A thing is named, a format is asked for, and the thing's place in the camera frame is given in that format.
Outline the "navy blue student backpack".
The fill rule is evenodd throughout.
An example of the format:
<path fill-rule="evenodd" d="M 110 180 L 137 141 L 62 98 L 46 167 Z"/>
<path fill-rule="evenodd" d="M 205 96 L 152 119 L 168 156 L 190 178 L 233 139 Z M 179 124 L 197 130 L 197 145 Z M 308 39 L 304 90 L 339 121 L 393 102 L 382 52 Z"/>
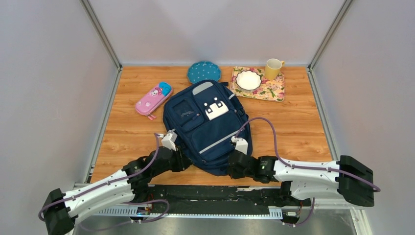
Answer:
<path fill-rule="evenodd" d="M 166 130 L 177 134 L 175 144 L 197 168 L 215 176 L 227 174 L 235 147 L 233 136 L 244 138 L 253 152 L 249 116 L 224 84 L 204 80 L 178 92 L 163 107 Z"/>

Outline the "pink cartoon pencil case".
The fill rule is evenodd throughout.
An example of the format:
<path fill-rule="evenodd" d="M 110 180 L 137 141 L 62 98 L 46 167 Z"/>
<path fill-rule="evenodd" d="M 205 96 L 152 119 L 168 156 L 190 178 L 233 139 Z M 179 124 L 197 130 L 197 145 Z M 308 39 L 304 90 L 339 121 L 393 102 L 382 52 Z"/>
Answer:
<path fill-rule="evenodd" d="M 136 104 L 135 110 L 150 120 L 156 119 L 153 112 L 173 93 L 173 88 L 166 82 L 160 82 L 146 93 Z"/>

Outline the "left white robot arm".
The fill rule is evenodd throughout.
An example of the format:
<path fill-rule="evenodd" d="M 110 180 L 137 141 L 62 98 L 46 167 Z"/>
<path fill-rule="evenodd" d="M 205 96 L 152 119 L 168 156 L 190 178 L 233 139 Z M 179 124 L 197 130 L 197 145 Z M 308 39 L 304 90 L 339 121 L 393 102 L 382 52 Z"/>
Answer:
<path fill-rule="evenodd" d="M 49 235 L 66 235 L 87 217 L 121 203 L 144 203 L 150 181 L 167 171 L 181 172 L 192 165 L 182 150 L 159 147 L 148 156 L 130 161 L 107 178 L 83 188 L 52 190 L 38 216 Z"/>

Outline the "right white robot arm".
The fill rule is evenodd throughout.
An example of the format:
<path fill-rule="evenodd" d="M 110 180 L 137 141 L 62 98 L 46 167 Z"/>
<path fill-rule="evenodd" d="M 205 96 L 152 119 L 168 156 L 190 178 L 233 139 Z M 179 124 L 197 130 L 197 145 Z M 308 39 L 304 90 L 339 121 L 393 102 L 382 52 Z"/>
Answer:
<path fill-rule="evenodd" d="M 346 202 L 373 207 L 373 171 L 347 155 L 338 161 L 301 162 L 274 156 L 259 158 L 234 151 L 229 158 L 228 174 L 234 178 L 252 178 L 268 184 L 280 182 L 280 201 L 291 205 L 311 198 L 343 198 Z"/>

